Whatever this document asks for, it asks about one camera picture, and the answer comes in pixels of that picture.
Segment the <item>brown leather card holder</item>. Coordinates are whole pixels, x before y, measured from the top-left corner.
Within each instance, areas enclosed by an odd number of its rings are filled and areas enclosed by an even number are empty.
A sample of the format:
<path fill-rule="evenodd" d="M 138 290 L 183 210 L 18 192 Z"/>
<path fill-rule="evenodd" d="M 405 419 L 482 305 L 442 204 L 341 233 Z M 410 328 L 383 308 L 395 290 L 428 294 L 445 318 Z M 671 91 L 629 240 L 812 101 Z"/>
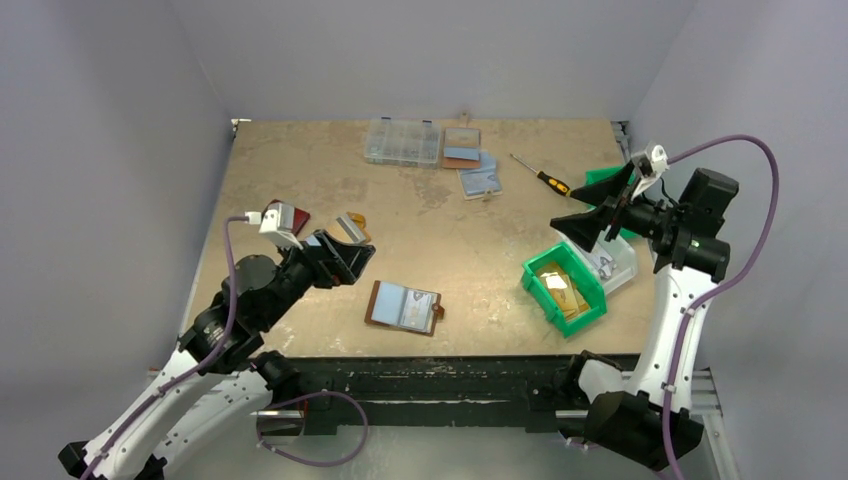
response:
<path fill-rule="evenodd" d="M 375 281 L 364 323 L 408 333 L 433 336 L 445 316 L 442 295 L 386 281 Z"/>

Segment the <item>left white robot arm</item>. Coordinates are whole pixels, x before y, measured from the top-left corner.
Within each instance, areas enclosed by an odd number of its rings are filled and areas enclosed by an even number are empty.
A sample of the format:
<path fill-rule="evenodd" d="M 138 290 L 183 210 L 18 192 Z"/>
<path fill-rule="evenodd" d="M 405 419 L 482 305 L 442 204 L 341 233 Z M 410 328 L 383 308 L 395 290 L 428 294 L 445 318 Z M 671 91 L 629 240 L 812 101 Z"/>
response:
<path fill-rule="evenodd" d="M 262 336 L 309 289 L 354 284 L 376 249 L 316 230 L 279 252 L 280 260 L 250 255 L 228 262 L 220 292 L 143 393 L 95 438 L 59 452 L 70 476 L 163 479 L 238 417 L 336 396 L 281 353 L 262 352 Z"/>

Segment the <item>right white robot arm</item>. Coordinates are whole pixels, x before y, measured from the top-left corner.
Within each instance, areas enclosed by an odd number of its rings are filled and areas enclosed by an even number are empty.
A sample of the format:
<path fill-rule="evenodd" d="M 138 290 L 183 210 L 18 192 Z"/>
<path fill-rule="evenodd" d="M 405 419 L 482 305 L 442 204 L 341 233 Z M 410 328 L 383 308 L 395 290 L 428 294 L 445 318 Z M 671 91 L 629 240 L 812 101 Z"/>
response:
<path fill-rule="evenodd" d="M 695 449 L 704 427 L 692 417 L 694 357 L 709 308 L 707 294 L 724 280 L 730 246 L 717 239 L 723 215 L 739 191 L 736 180 L 704 168 L 694 171 L 669 205 L 643 198 L 636 168 L 574 189 L 570 197 L 590 210 L 554 218 L 550 225 L 581 248 L 612 240 L 620 230 L 639 234 L 655 254 L 654 318 L 630 374 L 612 360 L 583 351 L 560 382 L 588 413 L 588 442 L 655 472 Z"/>

